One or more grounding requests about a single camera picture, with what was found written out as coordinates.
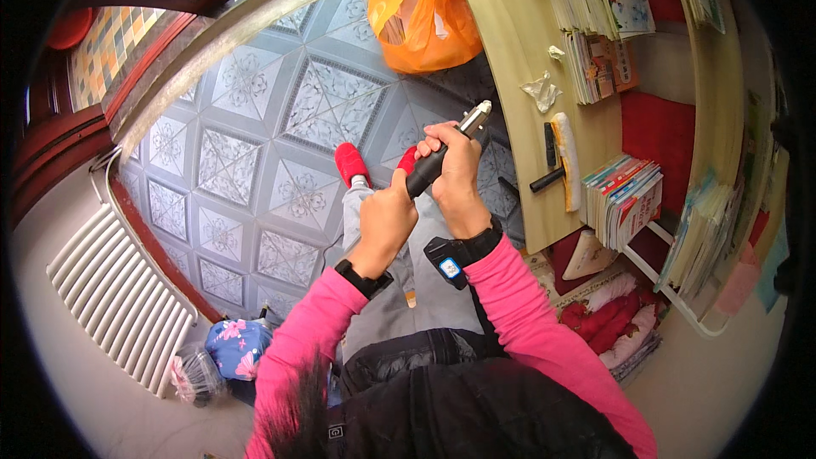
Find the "black jacket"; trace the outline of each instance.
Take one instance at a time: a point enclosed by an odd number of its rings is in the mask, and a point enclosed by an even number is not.
[[[346,384],[352,376],[343,373],[349,397],[329,413],[330,457],[635,456],[604,415],[541,372],[515,360],[480,359],[478,346],[454,338],[468,331],[431,332],[421,332],[419,343],[442,340],[451,346],[443,350],[461,351],[464,363],[433,346],[408,348],[401,360],[369,357],[383,360],[379,370],[370,368],[376,360],[349,359],[344,371],[356,370],[361,385]],[[369,365],[365,372],[361,364]],[[371,385],[354,391],[363,379]]]

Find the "crumpled tissue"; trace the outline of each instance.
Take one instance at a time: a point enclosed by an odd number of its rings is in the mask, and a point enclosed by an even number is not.
[[[521,90],[535,98],[538,110],[546,112],[556,102],[556,97],[563,92],[553,84],[550,84],[550,72],[545,71],[544,76],[529,84],[520,85]]]
[[[550,57],[559,61],[566,55],[563,50],[555,45],[550,45],[550,48],[547,48],[547,53],[550,54]]]

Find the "tiled floor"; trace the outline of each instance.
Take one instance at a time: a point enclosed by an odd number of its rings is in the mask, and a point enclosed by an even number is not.
[[[268,301],[284,318],[342,232],[334,148],[353,142],[385,187],[424,125],[457,119],[494,90],[484,57],[425,77],[385,66],[367,0],[318,0],[218,62],[151,128],[120,177],[146,221],[213,305]],[[479,188],[521,246],[504,121],[490,120]],[[337,259],[335,246],[326,257]]]
[[[71,54],[71,100],[78,111],[102,101],[113,78],[164,9],[106,7]]]

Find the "person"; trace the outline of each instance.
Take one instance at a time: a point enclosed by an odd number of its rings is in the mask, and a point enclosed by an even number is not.
[[[360,241],[350,268],[325,269],[275,331],[258,368],[247,457],[657,457],[642,415],[558,323],[509,239],[492,233],[476,190],[481,147],[453,125],[426,127],[385,190],[371,189],[353,146],[338,147],[349,186],[344,246]],[[442,142],[433,199],[412,202],[406,175]],[[502,353],[490,353],[468,291],[423,254],[435,236],[497,238],[464,272]],[[386,273],[393,282],[371,294]],[[341,340],[343,402],[326,408],[326,370]]]

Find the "gray pants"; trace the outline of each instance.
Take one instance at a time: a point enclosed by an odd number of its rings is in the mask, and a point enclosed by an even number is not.
[[[352,187],[343,197],[343,248],[360,236],[360,203],[371,188]],[[427,194],[414,202],[419,221],[388,272],[394,281],[352,316],[342,342],[343,362],[363,347],[391,338],[434,328],[465,329],[483,333],[470,291],[457,291],[443,280],[423,249],[434,236],[451,238],[442,212]],[[408,307],[405,294],[414,291],[416,306]]]

